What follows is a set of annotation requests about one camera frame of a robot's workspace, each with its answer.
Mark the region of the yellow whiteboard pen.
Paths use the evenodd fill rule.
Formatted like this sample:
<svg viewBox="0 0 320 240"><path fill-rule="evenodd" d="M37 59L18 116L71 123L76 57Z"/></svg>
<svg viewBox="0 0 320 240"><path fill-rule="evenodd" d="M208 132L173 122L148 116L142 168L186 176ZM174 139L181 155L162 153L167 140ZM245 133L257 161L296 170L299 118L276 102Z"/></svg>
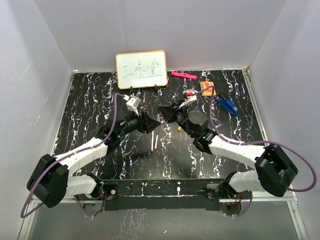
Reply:
<svg viewBox="0 0 320 240"><path fill-rule="evenodd" d="M154 131L151 132L151 152L154 151Z"/></svg>

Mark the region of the red whiteboard pen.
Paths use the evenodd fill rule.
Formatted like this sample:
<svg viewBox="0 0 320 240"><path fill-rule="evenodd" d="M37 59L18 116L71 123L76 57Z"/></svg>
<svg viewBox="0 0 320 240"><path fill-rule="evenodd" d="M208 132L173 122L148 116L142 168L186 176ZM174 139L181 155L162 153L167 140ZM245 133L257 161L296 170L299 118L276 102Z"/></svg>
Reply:
<svg viewBox="0 0 320 240"><path fill-rule="evenodd" d="M158 149L158 139L159 139L159 133L157 133L155 137L154 151L157 151Z"/></svg>

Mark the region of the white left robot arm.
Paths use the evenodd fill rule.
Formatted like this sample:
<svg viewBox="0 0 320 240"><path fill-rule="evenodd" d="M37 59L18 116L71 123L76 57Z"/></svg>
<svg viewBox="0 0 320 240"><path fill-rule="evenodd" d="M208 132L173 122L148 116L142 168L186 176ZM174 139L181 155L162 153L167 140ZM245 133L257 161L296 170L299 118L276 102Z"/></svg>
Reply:
<svg viewBox="0 0 320 240"><path fill-rule="evenodd" d="M91 173L74 176L89 163L112 153L126 134L151 133L161 123L142 111L129 112L115 124L108 121L85 144L60 155L45 154L36 165L26 188L44 205L52 208L66 197L86 195L93 200L103 195L103 182Z"/></svg>

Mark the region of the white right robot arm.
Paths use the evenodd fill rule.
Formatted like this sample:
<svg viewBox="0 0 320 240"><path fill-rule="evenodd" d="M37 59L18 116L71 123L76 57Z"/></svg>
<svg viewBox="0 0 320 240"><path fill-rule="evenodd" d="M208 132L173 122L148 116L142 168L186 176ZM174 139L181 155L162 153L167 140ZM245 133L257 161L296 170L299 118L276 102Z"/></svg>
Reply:
<svg viewBox="0 0 320 240"><path fill-rule="evenodd" d="M251 168L246 172L230 173L216 188L209 190L210 194L233 199L244 191L259 191L283 197L298 174L295 164L277 144L231 144L230 139L223 140L209 129L209 121L199 110L188 112L178 102L159 105L157 109L167 123L176 122L200 152L226 157Z"/></svg>

